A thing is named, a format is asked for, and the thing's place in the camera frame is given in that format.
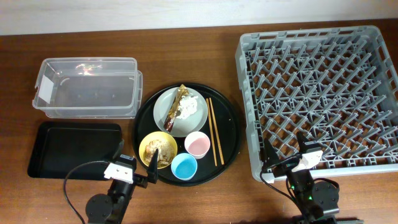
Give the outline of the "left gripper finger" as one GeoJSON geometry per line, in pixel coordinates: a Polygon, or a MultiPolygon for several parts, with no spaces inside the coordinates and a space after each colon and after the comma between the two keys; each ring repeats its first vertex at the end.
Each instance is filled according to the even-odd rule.
{"type": "Polygon", "coordinates": [[[157,170],[157,158],[158,158],[159,150],[156,149],[155,153],[152,155],[150,160],[148,169],[147,169],[147,181],[156,184],[158,180],[158,170],[157,170]]]}
{"type": "Polygon", "coordinates": [[[113,160],[116,160],[122,154],[123,148],[124,148],[124,140],[122,139],[118,145],[118,148],[114,153],[113,160]]]}

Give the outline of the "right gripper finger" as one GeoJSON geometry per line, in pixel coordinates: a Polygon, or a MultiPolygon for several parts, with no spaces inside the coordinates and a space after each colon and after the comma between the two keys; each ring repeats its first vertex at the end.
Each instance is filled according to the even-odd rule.
{"type": "Polygon", "coordinates": [[[268,139],[264,140],[264,152],[263,152],[263,157],[264,157],[264,167],[272,167],[274,165],[277,165],[279,163],[279,157],[272,146],[272,144],[269,142],[268,139]]]}
{"type": "Polygon", "coordinates": [[[299,152],[306,152],[308,147],[305,143],[309,142],[309,140],[304,136],[303,132],[301,131],[296,133],[296,137],[299,146],[299,152]]]}

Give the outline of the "food scraps pile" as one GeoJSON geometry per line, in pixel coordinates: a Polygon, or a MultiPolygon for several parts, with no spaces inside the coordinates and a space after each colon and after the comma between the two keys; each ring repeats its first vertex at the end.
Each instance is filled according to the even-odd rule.
{"type": "Polygon", "coordinates": [[[159,169],[169,165],[175,157],[174,148],[168,141],[156,139],[145,147],[144,161],[149,163],[156,150],[158,150],[157,167],[159,169]]]}

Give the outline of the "blue cup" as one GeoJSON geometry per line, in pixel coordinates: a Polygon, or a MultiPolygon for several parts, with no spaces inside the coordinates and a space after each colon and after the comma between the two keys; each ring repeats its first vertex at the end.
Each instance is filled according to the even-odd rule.
{"type": "Polygon", "coordinates": [[[197,169],[197,160],[189,153],[178,154],[171,163],[173,175],[184,181],[192,179],[197,169]]]}

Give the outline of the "yellow bowl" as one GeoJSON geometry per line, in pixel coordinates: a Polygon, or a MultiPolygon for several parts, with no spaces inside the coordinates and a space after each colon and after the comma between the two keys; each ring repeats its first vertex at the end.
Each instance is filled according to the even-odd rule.
{"type": "Polygon", "coordinates": [[[173,148],[174,148],[175,156],[177,155],[177,151],[178,151],[177,142],[176,142],[176,140],[175,140],[170,134],[165,133],[165,132],[162,132],[162,131],[156,131],[156,132],[150,133],[150,134],[148,134],[148,135],[141,141],[140,146],[139,146],[139,157],[140,157],[141,161],[142,161],[146,166],[148,166],[149,163],[147,163],[147,162],[144,161],[144,151],[145,151],[145,147],[146,147],[151,141],[156,140],[156,139],[168,141],[168,142],[173,146],[173,148]]]}

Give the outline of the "gold brown snack wrapper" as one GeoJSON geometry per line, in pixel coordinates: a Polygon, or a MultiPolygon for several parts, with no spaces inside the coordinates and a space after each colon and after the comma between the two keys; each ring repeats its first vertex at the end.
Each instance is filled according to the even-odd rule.
{"type": "Polygon", "coordinates": [[[181,84],[180,87],[177,90],[177,93],[175,95],[174,101],[169,109],[169,112],[167,114],[164,128],[167,132],[171,132],[175,119],[177,117],[177,112],[178,112],[178,106],[180,104],[181,99],[184,96],[187,96],[189,94],[189,91],[187,87],[184,84],[181,84]]]}

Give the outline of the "pink cup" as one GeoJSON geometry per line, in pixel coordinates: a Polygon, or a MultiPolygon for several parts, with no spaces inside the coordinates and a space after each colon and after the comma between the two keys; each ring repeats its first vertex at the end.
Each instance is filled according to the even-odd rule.
{"type": "Polygon", "coordinates": [[[195,159],[202,159],[205,157],[210,149],[209,137],[200,131],[190,133],[184,142],[186,151],[191,154],[195,159]]]}

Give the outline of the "grey plate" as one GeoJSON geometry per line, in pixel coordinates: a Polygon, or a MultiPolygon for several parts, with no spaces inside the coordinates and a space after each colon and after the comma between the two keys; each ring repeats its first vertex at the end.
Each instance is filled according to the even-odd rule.
{"type": "MultiPolygon", "coordinates": [[[[165,120],[167,119],[167,114],[172,106],[177,90],[178,87],[166,90],[155,101],[153,111],[154,121],[158,128],[166,133],[167,130],[164,128],[165,120]]],[[[204,97],[193,88],[187,87],[187,90],[189,97],[196,100],[196,111],[190,116],[186,116],[185,119],[182,119],[181,116],[175,119],[172,130],[169,132],[173,137],[182,138],[191,132],[199,131],[208,119],[208,109],[204,97]]]]}

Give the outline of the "white tissue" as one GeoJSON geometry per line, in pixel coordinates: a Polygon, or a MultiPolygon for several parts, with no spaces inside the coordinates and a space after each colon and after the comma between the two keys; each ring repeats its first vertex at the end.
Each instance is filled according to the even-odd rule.
{"type": "Polygon", "coordinates": [[[177,119],[187,119],[197,112],[197,96],[182,96],[178,104],[177,119]]]}

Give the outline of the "wooden chopstick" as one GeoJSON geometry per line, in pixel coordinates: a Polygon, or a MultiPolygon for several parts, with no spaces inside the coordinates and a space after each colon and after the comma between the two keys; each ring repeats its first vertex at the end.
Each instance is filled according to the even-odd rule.
{"type": "Polygon", "coordinates": [[[214,136],[213,136],[213,125],[212,125],[212,120],[211,120],[210,104],[209,104],[208,98],[206,98],[206,105],[207,105],[207,110],[208,110],[208,122],[209,122],[209,128],[210,128],[211,148],[213,151],[214,163],[215,163],[215,166],[217,167],[218,163],[217,163],[217,158],[216,158],[215,142],[214,142],[214,136]]]}
{"type": "Polygon", "coordinates": [[[223,151],[222,151],[222,147],[221,147],[220,136],[218,133],[218,125],[216,122],[214,106],[213,106],[213,102],[212,102],[211,98],[209,98],[209,104],[210,104],[210,110],[211,110],[210,113],[211,113],[211,117],[213,120],[213,126],[214,126],[214,130],[215,130],[216,141],[217,141],[217,145],[218,145],[218,151],[219,151],[219,155],[220,155],[220,161],[221,161],[221,164],[224,165],[224,157],[223,157],[223,151]]]}

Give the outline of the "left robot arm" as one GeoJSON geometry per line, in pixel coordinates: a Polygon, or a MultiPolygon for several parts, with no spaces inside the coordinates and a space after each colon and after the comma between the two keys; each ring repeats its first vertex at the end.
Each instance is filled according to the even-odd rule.
{"type": "Polygon", "coordinates": [[[106,194],[96,194],[89,199],[85,212],[88,223],[121,223],[136,187],[146,188],[158,180],[156,149],[152,156],[147,175],[136,174],[137,159],[119,152],[108,161],[104,178],[112,183],[106,194]]]}

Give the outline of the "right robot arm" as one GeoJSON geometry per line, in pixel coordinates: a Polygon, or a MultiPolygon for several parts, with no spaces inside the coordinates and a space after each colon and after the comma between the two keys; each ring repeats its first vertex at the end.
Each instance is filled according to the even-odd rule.
{"type": "Polygon", "coordinates": [[[326,179],[314,179],[310,169],[318,165],[323,151],[317,141],[309,141],[301,132],[296,134],[299,152],[282,160],[277,155],[269,140],[264,141],[261,151],[263,166],[259,174],[265,181],[263,174],[269,169],[274,177],[286,176],[287,193],[266,184],[271,189],[291,200],[300,210],[301,215],[293,217],[294,223],[364,223],[363,220],[338,220],[335,215],[340,211],[338,207],[340,186],[337,182],[326,179]]]}

